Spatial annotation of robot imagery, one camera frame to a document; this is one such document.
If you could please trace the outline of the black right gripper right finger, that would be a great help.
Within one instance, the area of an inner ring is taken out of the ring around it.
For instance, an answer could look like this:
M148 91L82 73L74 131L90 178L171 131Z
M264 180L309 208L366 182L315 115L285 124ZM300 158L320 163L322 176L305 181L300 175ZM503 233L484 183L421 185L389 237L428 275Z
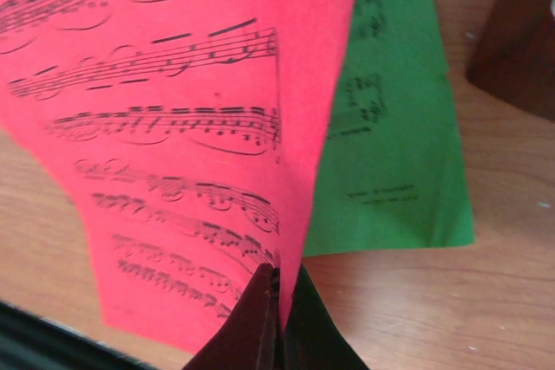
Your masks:
M298 273L283 338L283 368L368 370L343 338L305 267Z

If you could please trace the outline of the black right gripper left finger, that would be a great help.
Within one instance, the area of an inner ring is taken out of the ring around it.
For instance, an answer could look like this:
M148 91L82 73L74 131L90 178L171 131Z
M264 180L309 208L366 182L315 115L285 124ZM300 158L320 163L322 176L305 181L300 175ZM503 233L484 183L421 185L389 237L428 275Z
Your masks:
M279 270L258 266L222 328L184 370L271 370L278 340Z

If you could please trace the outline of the green sheet music page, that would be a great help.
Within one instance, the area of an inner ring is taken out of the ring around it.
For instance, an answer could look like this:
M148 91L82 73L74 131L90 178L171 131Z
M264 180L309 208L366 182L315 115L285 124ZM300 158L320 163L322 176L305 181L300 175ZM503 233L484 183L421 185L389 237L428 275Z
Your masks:
M356 0L304 253L473 240L434 0Z

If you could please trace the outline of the red sheet music page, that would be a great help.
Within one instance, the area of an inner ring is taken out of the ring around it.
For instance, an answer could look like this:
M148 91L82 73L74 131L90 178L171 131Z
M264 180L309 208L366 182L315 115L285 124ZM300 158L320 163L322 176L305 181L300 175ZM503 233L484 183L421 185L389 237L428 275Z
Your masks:
M69 194L108 324L198 352L291 308L354 0L1 0L1 124Z

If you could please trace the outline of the brown wooden metronome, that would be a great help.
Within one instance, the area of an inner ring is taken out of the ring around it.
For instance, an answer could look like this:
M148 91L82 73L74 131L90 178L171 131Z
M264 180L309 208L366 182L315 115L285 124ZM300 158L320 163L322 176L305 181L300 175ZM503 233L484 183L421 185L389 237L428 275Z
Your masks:
M494 0L467 64L475 87L554 121L554 0Z

